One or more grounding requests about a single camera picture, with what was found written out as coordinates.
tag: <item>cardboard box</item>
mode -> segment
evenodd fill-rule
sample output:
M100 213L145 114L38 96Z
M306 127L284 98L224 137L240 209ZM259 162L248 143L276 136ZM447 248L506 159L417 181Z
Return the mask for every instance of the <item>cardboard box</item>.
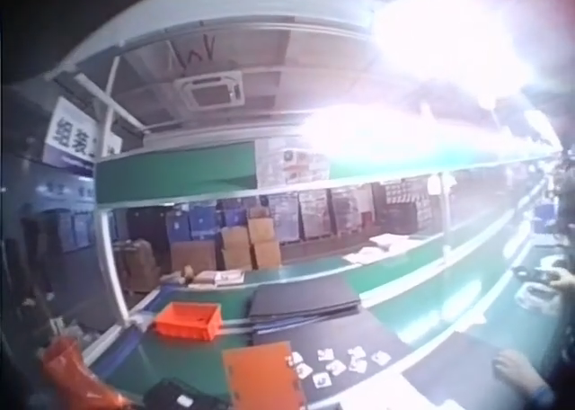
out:
M276 231L273 227L272 218L248 219L248 229L250 231L250 241L252 244L274 241L276 239Z
M249 271L252 269L252 251L249 245L237 245L222 250L224 255L224 264L226 269L243 269Z
M278 241L259 242L253 245L258 269L277 269L281 266Z
M191 266L195 273L214 271L216 263L216 243L214 241L174 242L170 245L172 271L183 271Z
M250 246L248 229L244 226L223 227L222 240L224 241L225 248Z
M265 206L254 206L248 209L248 218L269 218L270 208Z

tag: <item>sleeve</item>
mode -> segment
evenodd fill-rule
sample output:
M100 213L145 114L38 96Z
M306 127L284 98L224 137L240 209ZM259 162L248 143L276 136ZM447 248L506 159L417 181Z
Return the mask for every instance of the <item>sleeve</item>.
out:
M555 394L548 386L541 386L530 399L530 409L551 410L555 404Z

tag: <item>sticker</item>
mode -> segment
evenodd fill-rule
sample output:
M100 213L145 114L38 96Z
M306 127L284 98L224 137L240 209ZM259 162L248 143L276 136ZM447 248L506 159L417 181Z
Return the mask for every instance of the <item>sticker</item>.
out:
M323 349L317 351L318 361L333 361L335 356L333 355L333 349Z
M180 395L178 397L178 399L176 399L176 402L182 406L182 407L186 407L186 408L190 408L193 406L194 404L194 400L191 399L190 397L186 397L185 395Z
M292 362L294 362L294 365L297 365L298 363L302 363L304 361L304 358L302 358L302 355L299 354L298 352L292 352L291 360Z
M327 372L318 372L313 376L315 387L318 389L328 388L332 385L332 378Z
M349 370L363 374L367 371L367 361L365 359L352 359L349 363Z
M345 371L348 367L345 366L345 363L342 361L332 361L328 363L325 367L334 377L338 377L343 371Z
M304 363L300 363L299 365L296 366L297 376L301 380L307 378L312 372L314 372L314 370L312 370L312 367L310 367L309 365L305 365Z
M383 367L384 365L387 364L387 362L389 362L392 359L392 357L387 354L386 352L382 352L379 351L376 354L373 354L371 356L371 360L373 362L375 362L377 365L379 365L380 367Z
M366 357L366 352L363 350L363 347L358 345L353 349L349 349L348 355L351 356L352 359L361 359Z

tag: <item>chinese sign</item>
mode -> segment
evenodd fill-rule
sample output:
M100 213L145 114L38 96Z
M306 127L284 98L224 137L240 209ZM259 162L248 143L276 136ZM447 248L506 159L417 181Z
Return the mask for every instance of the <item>chinese sign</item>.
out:
M95 120L66 98L59 97L50 120L42 159L75 174L91 176L98 135ZM107 154L118 154L121 146L122 139L110 133L105 145Z

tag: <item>orange bag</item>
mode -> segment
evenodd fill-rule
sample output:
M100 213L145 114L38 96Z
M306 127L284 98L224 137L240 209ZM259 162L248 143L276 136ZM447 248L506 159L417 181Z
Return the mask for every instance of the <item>orange bag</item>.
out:
M85 366L76 339L58 337L44 352L42 362L70 410L118 410L130 406L125 397L104 385Z

